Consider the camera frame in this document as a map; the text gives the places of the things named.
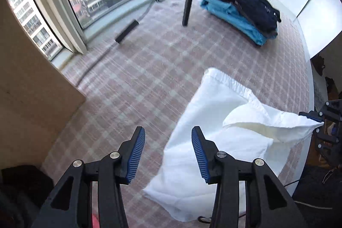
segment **navy jacket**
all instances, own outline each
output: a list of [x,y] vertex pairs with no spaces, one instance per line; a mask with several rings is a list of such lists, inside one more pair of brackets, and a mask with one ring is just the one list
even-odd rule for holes
[[221,0],[232,3],[262,34],[276,32],[280,12],[267,0]]

